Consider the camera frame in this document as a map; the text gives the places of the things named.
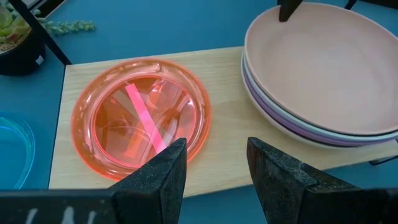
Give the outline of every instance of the stack of plates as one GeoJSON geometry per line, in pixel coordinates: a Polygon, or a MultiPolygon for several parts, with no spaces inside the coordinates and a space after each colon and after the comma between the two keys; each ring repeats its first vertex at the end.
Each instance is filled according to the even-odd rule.
{"type": "Polygon", "coordinates": [[[279,6],[246,33],[242,76],[277,128],[323,147],[398,136],[398,39],[355,12],[303,3],[287,22],[279,6]]]}

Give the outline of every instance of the wooden board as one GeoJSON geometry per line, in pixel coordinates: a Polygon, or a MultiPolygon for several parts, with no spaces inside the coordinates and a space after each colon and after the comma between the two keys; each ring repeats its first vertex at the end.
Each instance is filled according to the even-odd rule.
{"type": "MultiPolygon", "coordinates": [[[[398,154],[395,141],[355,150],[327,150],[298,142],[273,127],[252,104],[240,74],[241,47],[159,55],[190,69],[209,92],[213,121],[204,148],[188,165],[184,196],[251,184],[246,141],[255,136],[318,169],[398,154]]],[[[114,182],[88,168],[72,146],[70,115],[90,80],[122,60],[67,66],[50,178],[51,189],[106,188],[114,182]]]]}

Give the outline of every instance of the pink plate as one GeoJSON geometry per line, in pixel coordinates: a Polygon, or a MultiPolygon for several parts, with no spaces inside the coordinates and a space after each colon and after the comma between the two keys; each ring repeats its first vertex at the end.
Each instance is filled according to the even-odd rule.
{"type": "Polygon", "coordinates": [[[287,22],[279,7],[256,18],[245,53],[256,83],[315,126],[353,135],[398,130],[398,39],[355,12],[303,3],[287,22]]]}

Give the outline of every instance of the blue table surface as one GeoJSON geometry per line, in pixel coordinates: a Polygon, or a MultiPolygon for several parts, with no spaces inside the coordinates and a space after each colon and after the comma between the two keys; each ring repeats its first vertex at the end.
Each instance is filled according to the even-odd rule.
{"type": "MultiPolygon", "coordinates": [[[[344,6],[346,0],[323,0],[344,6]]],[[[67,0],[50,19],[92,20],[96,32],[56,37],[72,63],[186,52],[243,45],[250,22],[276,0],[67,0]]],[[[358,2],[354,11],[398,35],[398,11],[358,2]]],[[[0,111],[25,119],[36,138],[36,158],[25,189],[49,183],[64,66],[48,50],[41,68],[28,77],[0,76],[0,111]]],[[[398,161],[328,170],[363,188],[397,187],[398,161]]],[[[183,201],[180,223],[264,223],[252,186],[183,201]]]]}

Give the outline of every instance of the black metal stand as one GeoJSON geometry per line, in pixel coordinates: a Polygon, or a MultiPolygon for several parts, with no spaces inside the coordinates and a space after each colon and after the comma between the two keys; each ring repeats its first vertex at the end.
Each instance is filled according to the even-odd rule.
{"type": "Polygon", "coordinates": [[[9,0],[9,2],[30,25],[32,30],[34,30],[34,34],[37,35],[38,38],[44,40],[46,46],[55,54],[55,56],[57,56],[59,61],[61,61],[64,65],[71,65],[71,61],[51,38],[50,34],[47,33],[47,31],[42,27],[42,25],[40,25],[33,14],[28,10],[25,3],[23,3],[21,0],[9,0]]]}

